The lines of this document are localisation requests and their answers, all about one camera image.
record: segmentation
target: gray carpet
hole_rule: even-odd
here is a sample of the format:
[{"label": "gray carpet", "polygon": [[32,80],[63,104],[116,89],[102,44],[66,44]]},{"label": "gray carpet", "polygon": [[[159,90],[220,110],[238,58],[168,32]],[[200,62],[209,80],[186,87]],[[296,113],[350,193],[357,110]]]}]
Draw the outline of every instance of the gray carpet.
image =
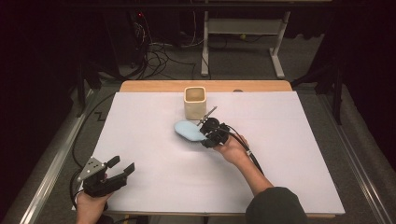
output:
[{"label": "gray carpet", "polygon": [[[320,40],[321,38],[303,40],[298,37],[283,41],[279,58],[286,80],[294,80],[306,73],[318,49]],[[272,37],[265,37],[253,43],[230,39],[226,48],[223,49],[225,42],[222,37],[214,36],[211,38],[210,46],[212,49],[209,53],[211,78],[218,80],[276,79],[271,59],[267,53],[267,49],[273,43],[274,39]],[[186,49],[166,47],[166,53],[172,60],[183,63],[168,61],[161,74],[149,79],[191,79],[193,68],[191,63],[196,63],[192,72],[194,79],[208,79],[208,77],[200,76],[200,47]],[[150,64],[154,66],[159,62],[154,58],[150,61]],[[125,64],[120,67],[120,70],[123,74],[131,71],[129,65]],[[98,104],[109,94],[118,91],[119,87],[120,83],[107,82],[97,92],[97,97],[93,104]],[[304,84],[295,90],[299,94],[305,114],[337,187],[346,213],[332,219],[310,219],[310,223],[378,223],[372,208],[361,191],[361,185],[348,163],[343,144],[333,127],[332,118],[326,113],[325,107],[320,101],[320,97],[313,91],[313,87],[314,85],[312,84]],[[111,99],[104,101],[97,107],[95,112],[102,112],[102,117],[105,117],[110,108]],[[72,119],[75,113],[76,109],[72,111],[69,119]],[[395,218],[396,174],[391,170],[375,144],[373,137],[367,131],[360,114],[356,111],[353,101],[347,93],[347,89],[344,89],[343,92],[341,115],[343,128],[346,130],[351,144],[358,149],[358,155],[364,168],[378,189],[384,205],[388,208],[392,217]],[[85,123],[76,143],[76,155],[80,163],[84,163],[91,156],[103,125],[103,121],[98,121],[98,114],[92,114]],[[25,188],[21,191],[20,197],[8,212],[4,223],[19,223],[21,221],[42,177],[46,173],[46,169],[50,166],[51,158],[56,154],[57,142],[62,140],[62,136],[64,137],[67,131],[68,129],[64,128],[57,134],[59,139],[55,138],[48,151],[43,155]],[[69,155],[36,223],[73,223],[75,221],[76,214],[71,211],[72,204],[69,199],[68,186],[70,177],[77,168]]]}]

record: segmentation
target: white paper sheet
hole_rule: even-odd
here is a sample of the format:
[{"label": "white paper sheet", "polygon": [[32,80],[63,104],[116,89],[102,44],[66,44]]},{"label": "white paper sheet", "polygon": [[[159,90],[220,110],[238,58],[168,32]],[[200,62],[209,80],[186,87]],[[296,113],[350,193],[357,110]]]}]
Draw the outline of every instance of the white paper sheet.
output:
[{"label": "white paper sheet", "polygon": [[[215,105],[211,117],[246,137],[265,175],[297,194],[306,213],[345,213],[295,92],[208,92],[207,110]],[[120,156],[109,176],[132,162],[135,171],[109,211],[245,213],[253,195],[244,177],[218,152],[178,136],[181,119],[182,92],[116,94],[93,156]]]}]

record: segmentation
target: wire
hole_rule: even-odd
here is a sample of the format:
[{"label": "wire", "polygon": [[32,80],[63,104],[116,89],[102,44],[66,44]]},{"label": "wire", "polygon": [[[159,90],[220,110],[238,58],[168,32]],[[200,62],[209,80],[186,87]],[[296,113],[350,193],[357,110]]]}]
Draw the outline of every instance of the wire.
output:
[{"label": "wire", "polygon": [[262,168],[260,167],[259,162],[257,161],[256,157],[253,155],[253,153],[251,152],[250,148],[248,147],[248,144],[246,144],[243,140],[242,137],[239,133],[237,133],[238,136],[236,136],[234,133],[231,133],[227,130],[221,129],[221,128],[211,128],[213,130],[218,130],[218,131],[222,131],[225,132],[227,134],[229,134],[230,136],[232,136],[234,139],[236,139],[236,141],[239,142],[239,144],[242,145],[242,147],[245,149],[245,151],[247,152],[247,154],[249,155],[250,159],[253,161],[253,163],[256,165],[256,167],[259,169],[259,171],[264,174],[264,172],[262,171]]},{"label": "wire", "polygon": [[70,200],[72,201],[73,206],[76,208],[77,210],[77,204],[76,204],[76,196],[80,193],[80,191],[76,194],[73,193],[73,183],[74,180],[76,179],[76,176],[81,173],[81,170],[77,170],[73,173],[72,178],[70,179],[70,183],[69,183],[69,195],[70,195]]},{"label": "wire", "polygon": [[149,66],[148,66],[148,68],[150,68],[150,69],[152,69],[153,71],[151,72],[151,74],[149,74],[149,75],[147,75],[147,76],[141,76],[139,79],[147,79],[147,78],[149,78],[149,77],[153,77],[153,76],[156,76],[156,75],[162,75],[162,76],[165,76],[165,77],[169,77],[168,75],[166,75],[166,74],[164,74],[163,73],[163,71],[165,70],[165,68],[166,68],[166,65],[169,63],[169,62],[173,62],[173,63],[179,63],[179,64],[185,64],[185,65],[191,65],[192,66],[192,69],[191,69],[191,79],[193,79],[193,73],[194,73],[194,70],[195,70],[195,66],[196,66],[196,63],[184,63],[184,62],[180,62],[180,61],[177,61],[177,60],[175,60],[175,59],[172,59],[167,53],[166,53],[166,46],[167,46],[167,44],[165,44],[165,43],[152,43],[152,44],[150,44],[152,47],[156,47],[156,46],[158,46],[159,48],[158,49],[152,49],[149,53],[150,54],[152,54],[152,55],[154,55],[154,57],[152,57],[152,58],[149,58],[148,59],[148,62],[151,62],[151,61],[153,61],[153,60],[158,60],[158,64],[150,64]]},{"label": "wire", "polygon": [[78,133],[76,134],[76,138],[75,141],[73,143],[72,146],[72,157],[73,157],[73,161],[76,163],[76,165],[82,170],[83,166],[78,162],[77,158],[76,158],[76,142],[78,141],[80,135],[81,135],[81,130],[83,129],[85,123],[87,122],[88,118],[90,117],[90,115],[94,112],[94,110],[100,105],[102,104],[105,100],[107,100],[108,98],[110,98],[111,96],[115,95],[116,93],[113,92],[110,95],[108,95],[107,97],[105,97],[102,101],[100,101],[92,110],[91,112],[87,115],[87,117],[85,117],[84,121],[81,124],[81,127],[78,130]]},{"label": "wire", "polygon": [[192,38],[192,41],[190,43],[190,46],[194,44],[195,41],[195,36],[196,36],[196,32],[197,32],[197,22],[196,22],[196,15],[195,15],[195,11],[192,12],[192,15],[194,17],[194,36]]},{"label": "wire", "polygon": [[[140,73],[144,72],[144,71],[146,70],[146,68],[147,68],[147,62],[146,62],[146,60],[143,60],[142,63],[139,64],[139,66],[138,66],[134,71],[132,71],[132,72],[129,73],[128,75],[125,75],[124,77],[125,77],[126,79],[129,79],[130,77],[137,76],[137,75],[139,75]],[[106,80],[106,81],[122,81],[122,80],[119,80],[118,78],[115,78],[115,77],[106,77],[106,76],[103,76],[103,75],[101,75],[100,73],[99,73],[99,78],[101,78],[101,79],[103,79],[103,80]]]},{"label": "wire", "polygon": [[218,36],[221,36],[223,39],[224,39],[224,46],[222,46],[221,48],[215,48],[215,47],[212,47],[212,46],[209,46],[209,45],[207,45],[209,48],[211,48],[211,49],[226,49],[227,48],[227,46],[228,46],[228,39],[227,39],[227,36],[225,36],[225,35],[218,35]]},{"label": "wire", "polygon": [[182,48],[190,48],[190,47],[199,46],[199,45],[201,45],[202,43],[204,43],[204,40],[203,40],[203,39],[202,39],[200,42],[196,43],[196,44],[193,44],[193,45],[182,45],[181,47],[182,47]]},{"label": "wire", "polygon": [[142,12],[142,17],[145,20],[146,27],[148,28],[148,37],[149,37],[150,43],[152,43],[152,38],[151,38],[150,31],[149,31],[149,24],[148,24],[148,21],[146,20],[146,16],[145,16],[145,14],[143,12]]}]

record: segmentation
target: metal frame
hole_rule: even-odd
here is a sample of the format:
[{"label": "metal frame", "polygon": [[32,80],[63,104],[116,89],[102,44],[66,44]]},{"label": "metal frame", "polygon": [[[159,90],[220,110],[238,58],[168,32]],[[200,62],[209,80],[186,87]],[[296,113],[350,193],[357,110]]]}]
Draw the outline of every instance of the metal frame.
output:
[{"label": "metal frame", "polygon": [[207,46],[209,34],[245,34],[245,35],[277,35],[276,44],[269,48],[269,53],[279,79],[284,79],[280,60],[277,56],[283,35],[288,25],[290,12],[286,11],[283,20],[227,20],[227,19],[209,19],[208,11],[205,12],[204,21],[204,46],[202,51],[201,76],[209,75],[209,49]]},{"label": "metal frame", "polygon": [[58,179],[59,173],[64,166],[64,162],[66,161],[67,155],[74,144],[78,130],[81,128],[81,125],[88,114],[87,112],[92,108],[92,102],[96,95],[97,93],[93,92],[92,90],[87,93],[86,99],[88,105],[85,107],[85,111],[83,111],[83,113],[74,121],[70,134],[66,139],[64,139],[63,145],[59,148],[57,154],[55,155],[49,170],[44,176],[43,181],[41,182],[37,192],[35,193],[35,196],[33,197],[33,200],[30,202],[29,207],[23,215],[21,223],[35,223],[35,220],[38,218],[38,215],[50,196],[55,182]]},{"label": "metal frame", "polygon": [[361,191],[366,197],[368,204],[372,208],[376,220],[379,224],[392,224],[393,221],[384,204],[382,203],[375,185],[364,170],[361,161],[355,152],[355,148],[350,144],[343,127],[338,125],[337,121],[332,116],[332,107],[330,106],[329,100],[323,94],[319,95],[318,98],[326,110],[329,119],[332,121],[334,129],[338,133],[338,136],[344,146],[346,160],[349,162],[350,168],[356,176],[356,179],[361,186]]}]

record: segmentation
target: blue sponge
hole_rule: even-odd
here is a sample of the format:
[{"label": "blue sponge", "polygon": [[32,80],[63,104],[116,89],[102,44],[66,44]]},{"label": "blue sponge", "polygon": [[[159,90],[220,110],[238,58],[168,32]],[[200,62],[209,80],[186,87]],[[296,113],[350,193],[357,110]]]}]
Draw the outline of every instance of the blue sponge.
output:
[{"label": "blue sponge", "polygon": [[199,131],[199,127],[188,120],[177,122],[175,124],[175,131],[192,142],[206,140],[204,134]]}]

